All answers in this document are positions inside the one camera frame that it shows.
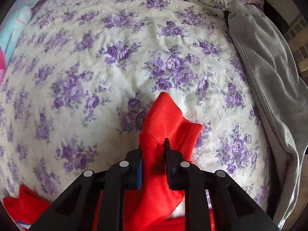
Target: teal cloth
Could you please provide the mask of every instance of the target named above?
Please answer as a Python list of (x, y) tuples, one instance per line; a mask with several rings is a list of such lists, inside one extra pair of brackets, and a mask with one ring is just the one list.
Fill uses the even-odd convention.
[(30, 22), (31, 16), (31, 9), (24, 6), (13, 14), (0, 31), (0, 47), (5, 54), (6, 67), (15, 50), (18, 38)]

